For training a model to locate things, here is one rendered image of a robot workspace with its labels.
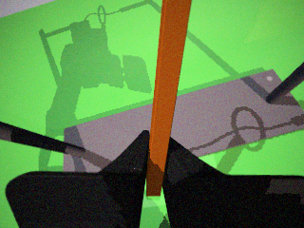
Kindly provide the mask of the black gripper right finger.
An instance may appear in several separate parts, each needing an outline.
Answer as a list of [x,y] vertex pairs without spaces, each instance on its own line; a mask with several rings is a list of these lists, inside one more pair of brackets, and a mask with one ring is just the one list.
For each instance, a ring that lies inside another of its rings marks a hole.
[[170,137],[162,191],[170,228],[219,228],[233,206],[304,204],[304,176],[225,175]]

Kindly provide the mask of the orange handle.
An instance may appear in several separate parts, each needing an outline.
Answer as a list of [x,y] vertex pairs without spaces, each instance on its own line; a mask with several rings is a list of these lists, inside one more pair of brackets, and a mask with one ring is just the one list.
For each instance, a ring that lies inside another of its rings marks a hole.
[[146,172],[147,196],[160,196],[162,192],[191,6],[191,0],[162,0],[161,4]]

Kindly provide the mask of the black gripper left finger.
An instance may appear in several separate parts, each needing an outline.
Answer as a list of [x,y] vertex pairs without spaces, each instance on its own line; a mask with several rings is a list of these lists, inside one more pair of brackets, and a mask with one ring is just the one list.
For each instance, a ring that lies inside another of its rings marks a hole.
[[10,180],[6,198],[19,228],[35,222],[114,222],[140,228],[149,130],[98,173],[30,171]]

